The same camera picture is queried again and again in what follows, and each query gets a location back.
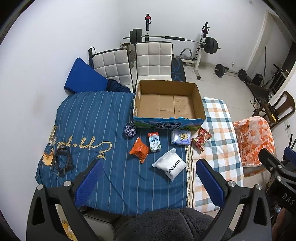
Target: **weight plate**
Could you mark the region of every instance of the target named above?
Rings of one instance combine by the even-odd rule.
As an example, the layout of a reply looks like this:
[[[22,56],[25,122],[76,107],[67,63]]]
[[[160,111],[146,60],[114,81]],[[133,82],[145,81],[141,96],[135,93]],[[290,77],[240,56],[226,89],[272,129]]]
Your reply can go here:
[[[218,50],[218,42],[215,39],[213,39],[213,42],[214,42],[214,47],[211,54],[216,53]]]
[[[143,39],[142,39],[142,29],[141,28],[138,28],[137,29],[137,42],[143,42]]]
[[[222,77],[225,74],[225,67],[222,64],[217,64],[215,67],[215,73],[218,77]]]
[[[206,45],[205,44],[200,44],[200,47],[203,49]]]
[[[247,72],[244,69],[240,69],[237,76],[241,81],[245,81],[247,78]]]
[[[214,39],[213,38],[210,38],[210,37],[206,37],[205,38],[205,43],[207,45],[204,47],[204,51],[206,53],[212,53],[213,47],[214,47]]]
[[[130,31],[130,42],[133,45],[135,45],[137,42],[137,29],[136,28],[134,28],[132,31]]]
[[[245,82],[251,83],[252,82],[252,78],[250,76],[247,76],[246,79],[245,79]]]

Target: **white wall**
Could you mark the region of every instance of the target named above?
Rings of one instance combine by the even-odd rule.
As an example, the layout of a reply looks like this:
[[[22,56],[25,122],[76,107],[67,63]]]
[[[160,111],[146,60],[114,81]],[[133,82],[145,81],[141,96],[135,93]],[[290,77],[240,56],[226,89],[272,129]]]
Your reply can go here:
[[[116,0],[35,1],[0,46],[0,209],[21,240],[69,71],[91,46],[120,46],[118,16]]]
[[[276,64],[280,68],[282,67],[292,45],[292,39],[290,35],[286,35],[285,32],[279,28],[275,21],[272,21],[271,25],[270,36],[266,43],[265,83],[277,71],[277,68],[274,67],[273,64]],[[262,76],[264,76],[264,64],[265,51],[263,51],[261,58],[257,62],[257,66],[250,77],[254,78],[256,73],[260,73]]]
[[[149,4],[137,0],[120,1],[124,14],[122,37],[128,37],[134,28],[146,30],[145,16],[149,13],[152,23],[150,35],[175,36],[199,41],[202,26],[208,22],[209,35],[215,38],[221,50],[204,54],[202,61],[223,64],[235,70],[244,69],[253,53],[262,28],[265,12],[270,8],[262,0],[150,0]],[[179,55],[188,47],[193,54],[196,44],[173,42],[173,53]]]

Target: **white chair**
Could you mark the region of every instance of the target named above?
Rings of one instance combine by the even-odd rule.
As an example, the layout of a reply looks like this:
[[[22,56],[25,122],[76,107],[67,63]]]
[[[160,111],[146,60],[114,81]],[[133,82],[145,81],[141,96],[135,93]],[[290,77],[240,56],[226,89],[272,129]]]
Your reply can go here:
[[[89,51],[89,65],[107,79],[114,79],[133,92],[133,79],[125,48],[112,49],[96,54]]]
[[[171,42],[138,42],[136,49],[137,82],[140,80],[172,80]]]

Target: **gray fleece blanket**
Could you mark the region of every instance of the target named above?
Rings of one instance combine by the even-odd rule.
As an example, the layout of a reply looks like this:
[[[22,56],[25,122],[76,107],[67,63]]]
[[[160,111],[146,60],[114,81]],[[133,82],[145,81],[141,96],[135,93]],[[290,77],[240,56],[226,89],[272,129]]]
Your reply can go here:
[[[160,210],[137,216],[121,226],[115,241],[197,241],[213,217],[192,208]],[[231,237],[228,229],[222,240]]]

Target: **orange packet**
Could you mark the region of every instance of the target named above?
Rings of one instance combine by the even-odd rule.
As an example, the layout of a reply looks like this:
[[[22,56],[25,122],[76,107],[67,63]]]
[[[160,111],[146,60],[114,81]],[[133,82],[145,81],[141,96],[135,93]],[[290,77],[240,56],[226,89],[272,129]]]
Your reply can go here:
[[[138,137],[129,153],[136,155],[140,159],[140,162],[143,163],[149,154],[149,148]]]

